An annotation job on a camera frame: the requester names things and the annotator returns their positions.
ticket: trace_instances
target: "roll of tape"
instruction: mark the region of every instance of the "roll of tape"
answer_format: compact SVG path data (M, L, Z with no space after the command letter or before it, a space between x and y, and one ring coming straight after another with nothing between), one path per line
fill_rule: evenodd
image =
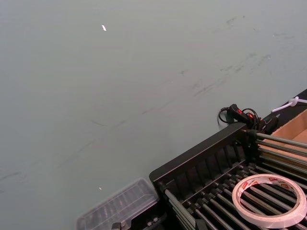
M276 216L264 216L247 210L240 202L243 192L256 184L278 184L296 195L295 206L286 213ZM307 201L304 191L292 180L274 174L257 174L241 180L233 189L232 200L240 214L248 222L269 229L287 228L299 223L307 213Z

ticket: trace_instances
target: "scratch mark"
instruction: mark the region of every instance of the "scratch mark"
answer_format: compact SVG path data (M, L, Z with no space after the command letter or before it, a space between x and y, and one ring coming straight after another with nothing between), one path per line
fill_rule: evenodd
M219 80L217 80L216 82L214 82L214 83L212 83L212 84L210 84L210 85L204 87L202 90L199 90L198 92L196 92L196 93L194 94L194 97L198 96L198 95L201 94L201 93L207 93L207 92L209 92L210 90L212 90L212 89L214 88L214 85L215 85L218 81L219 81Z
M90 122L92 122L93 124L96 124L96 125L100 125L100 126L103 126L103 127L107 127L106 125L101 124L101 123L99 123L99 122L96 122L96 121L93 120L93 119L90 119Z
M236 19L237 19L237 16L233 17L232 19L229 19L229 20L226 22L226 24L227 24L227 25L232 25Z
M248 54L248 58L252 58L252 57L254 57L254 56L256 56L257 54L256 53L249 53Z
M193 89L193 90L194 90L194 89L197 89L197 88L199 88L200 86L201 86L201 81L198 80L197 82L194 83L194 85L192 86L192 89Z
M232 66L228 66L228 67L225 67L225 68L222 68L220 69L220 71L228 71L232 68Z
M86 143L85 145L83 145L81 148L78 149L78 151L76 151L74 154L72 154L71 156L69 156L66 160L64 160L57 168L62 168L64 166L66 166L68 163L73 162L75 159L77 159L79 157L79 154L81 152L83 152L87 147L89 147L91 144L93 144L96 140L92 140L88 143Z
M184 75L185 72L188 72L188 69L181 71L180 74L185 77Z
M239 73L242 69L243 69L244 66L239 66L236 70L235 70L235 73Z
M36 160L35 162L30 164L30 168L35 166L36 164L40 163L41 161L43 161L42 159Z
M295 38L295 36L286 36L283 38L283 40L288 40L288 39L292 39L292 38Z
M163 104L159 109L162 110L164 109L165 107L167 107L169 104L171 104L172 102L174 102L175 100L177 99L177 97L169 100L168 102L166 102L165 104Z
M222 85L224 85L226 83L226 79L222 79L217 85L216 87L220 87Z
M21 174L21 172L13 172L13 173L11 173L11 174L8 174L8 175L6 175L6 176L1 177L1 178L0 178L0 181L3 181L3 180L5 180L5 179L8 179L8 178L10 178L10 177L12 177L12 176L16 176L16 175L19 175L19 174Z
M283 35L287 35L287 33L273 33L273 37L279 37L279 36L283 36Z
M146 113L149 113L150 111L152 111L154 108L150 108L148 110L145 110L144 112L142 112L142 115L146 114Z
M258 66L261 66L266 59L271 59L271 55L268 54L266 56L262 56L262 58L258 62Z

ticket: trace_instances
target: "plastic container lid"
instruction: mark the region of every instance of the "plastic container lid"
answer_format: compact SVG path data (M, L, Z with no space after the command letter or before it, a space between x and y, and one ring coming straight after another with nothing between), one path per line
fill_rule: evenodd
M127 230L133 218L157 201L154 189L141 178L78 218L76 229L111 230L113 223L121 222L122 229Z

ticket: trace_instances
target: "black plastic frame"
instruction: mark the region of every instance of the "black plastic frame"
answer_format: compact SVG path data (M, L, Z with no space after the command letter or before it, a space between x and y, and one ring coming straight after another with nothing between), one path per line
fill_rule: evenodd
M239 164L242 164L242 162L244 162L246 159L246 152L250 151L250 148L248 148L246 144L247 142L245 140L247 136L242 131L245 129L247 129L247 127L243 123L231 124L225 129L219 131L218 133L204 140L200 144L189 149L185 153L179 155L170 162L166 163L165 165L150 173L149 178L154 184L159 195L162 195L160 191L160 186L166 185L167 188L174 193L178 200L184 203L184 201L187 201L188 199L195 196L196 193L198 193L200 190L202 190L204 187L206 187L213 181L219 179L219 177L223 176L226 172L231 171ZM228 150L226 148L227 146L232 146L234 148L234 152L236 155L235 162L230 162L227 153ZM220 150L224 151L225 159L219 159L217 157ZM214 162L209 161L209 159L213 158L213 156L215 157ZM196 168L197 172L195 173L198 175L200 180L202 180L202 188L194 188L192 185L194 180L193 178L189 178L189 174L187 172L195 168L200 162L206 162L206 165L202 167L202 169L207 168L209 170L211 167L213 167L218 169L219 173L212 175L212 173L209 172L211 177L202 180ZM184 180L180 179L181 175L185 175ZM181 185L188 185L190 188L192 188L192 191L190 194L182 194L181 192L185 191L185 189L183 188L181 189L181 191L179 191L179 194L176 195L176 192L171 189L172 183L175 183L177 187L180 187Z

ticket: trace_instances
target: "black metal rack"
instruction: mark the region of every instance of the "black metal rack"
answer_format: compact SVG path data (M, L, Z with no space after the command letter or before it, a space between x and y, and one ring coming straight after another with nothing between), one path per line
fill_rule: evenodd
M253 174L286 176L307 193L307 162L262 155L258 144L263 142L251 139L245 130L244 124L234 123L150 174L169 216L183 228L266 230L240 217L231 200L235 184ZM255 213L278 215L291 209L296 198L278 186L257 185L244 193L241 202ZM307 218L286 229L307 230Z

